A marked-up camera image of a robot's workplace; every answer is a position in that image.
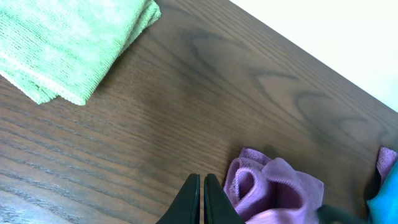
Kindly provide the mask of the purple microfibre cloth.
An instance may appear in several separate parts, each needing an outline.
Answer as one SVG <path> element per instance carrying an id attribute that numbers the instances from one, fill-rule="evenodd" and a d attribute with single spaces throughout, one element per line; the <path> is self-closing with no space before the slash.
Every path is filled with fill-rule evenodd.
<path id="1" fill-rule="evenodd" d="M 224 192 L 245 223 L 311 224 L 319 222 L 324 183 L 245 147 L 230 164 Z"/>

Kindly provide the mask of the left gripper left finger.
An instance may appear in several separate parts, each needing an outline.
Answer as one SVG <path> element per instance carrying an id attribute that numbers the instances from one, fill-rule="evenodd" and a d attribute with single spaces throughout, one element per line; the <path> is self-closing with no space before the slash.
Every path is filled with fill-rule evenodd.
<path id="1" fill-rule="evenodd" d="M 199 224 L 200 176 L 190 174 L 172 204 L 156 224 Z"/>

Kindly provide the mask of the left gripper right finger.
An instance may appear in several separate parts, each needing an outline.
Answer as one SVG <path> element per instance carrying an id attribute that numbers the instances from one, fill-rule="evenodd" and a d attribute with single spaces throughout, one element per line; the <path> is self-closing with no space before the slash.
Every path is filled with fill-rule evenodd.
<path id="1" fill-rule="evenodd" d="M 214 174 L 204 179 L 204 224 L 244 224 Z"/>

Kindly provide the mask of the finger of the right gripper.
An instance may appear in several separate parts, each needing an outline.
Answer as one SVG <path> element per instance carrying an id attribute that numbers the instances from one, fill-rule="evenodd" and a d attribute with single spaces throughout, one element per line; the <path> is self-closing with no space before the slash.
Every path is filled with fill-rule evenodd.
<path id="1" fill-rule="evenodd" d="M 366 224 L 364 220 L 330 205 L 322 205 L 318 208 L 317 215 L 321 224 Z"/>

